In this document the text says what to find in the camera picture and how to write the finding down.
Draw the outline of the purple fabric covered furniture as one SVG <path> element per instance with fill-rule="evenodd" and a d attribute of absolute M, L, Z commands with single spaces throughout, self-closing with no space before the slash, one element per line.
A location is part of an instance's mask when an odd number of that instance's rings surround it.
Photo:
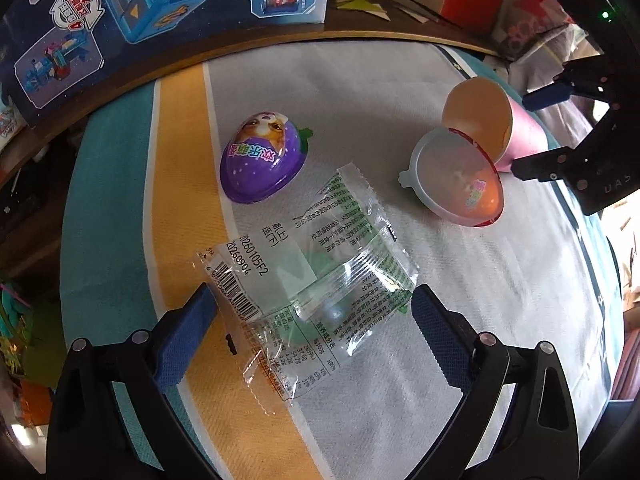
<path fill-rule="evenodd" d="M 520 94 L 551 84 L 563 64 L 578 58 L 590 58 L 599 52 L 577 25 L 564 25 L 530 40 L 510 65 L 509 84 Z M 537 116 L 561 145 L 574 148 L 608 111 L 608 104 L 572 96 L 568 101 L 538 110 Z"/>

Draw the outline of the pink paper cup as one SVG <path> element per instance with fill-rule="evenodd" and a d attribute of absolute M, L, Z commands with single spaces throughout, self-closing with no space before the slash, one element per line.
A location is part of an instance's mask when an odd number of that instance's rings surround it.
<path fill-rule="evenodd" d="M 500 172 L 510 172 L 515 159 L 548 148 L 547 136 L 536 119 L 498 82 L 484 77 L 452 88 L 442 109 L 442 124 L 474 140 Z"/>

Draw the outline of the orange clear egg capsule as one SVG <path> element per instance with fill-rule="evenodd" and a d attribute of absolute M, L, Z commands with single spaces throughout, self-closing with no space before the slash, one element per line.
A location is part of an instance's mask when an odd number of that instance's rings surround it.
<path fill-rule="evenodd" d="M 437 217 L 459 226 L 490 226 L 503 213 L 503 186 L 494 163 L 456 129 L 425 133 L 398 182 Z"/>

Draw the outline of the clear plastic snack wrapper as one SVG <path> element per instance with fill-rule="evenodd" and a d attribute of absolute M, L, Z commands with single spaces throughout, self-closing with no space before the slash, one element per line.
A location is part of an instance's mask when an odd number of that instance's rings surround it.
<path fill-rule="evenodd" d="M 335 171 L 300 216 L 201 250 L 227 308 L 242 374 L 284 402 L 334 375 L 408 310 L 418 267 L 361 171 Z"/>

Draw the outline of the purple toy egg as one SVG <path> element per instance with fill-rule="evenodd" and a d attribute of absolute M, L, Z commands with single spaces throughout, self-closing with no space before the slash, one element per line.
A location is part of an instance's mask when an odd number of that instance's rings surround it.
<path fill-rule="evenodd" d="M 278 112 L 261 112 L 244 120 L 224 148 L 220 183 L 229 200 L 261 202 L 291 182 L 303 168 L 311 128 L 297 128 Z"/>

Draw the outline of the blue toy packaging box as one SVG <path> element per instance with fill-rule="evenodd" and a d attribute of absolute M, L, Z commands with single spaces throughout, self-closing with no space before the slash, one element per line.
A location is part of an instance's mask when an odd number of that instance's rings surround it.
<path fill-rule="evenodd" d="M 1 99 L 37 125 L 173 48 L 260 26 L 320 24 L 326 0 L 1 0 Z"/>

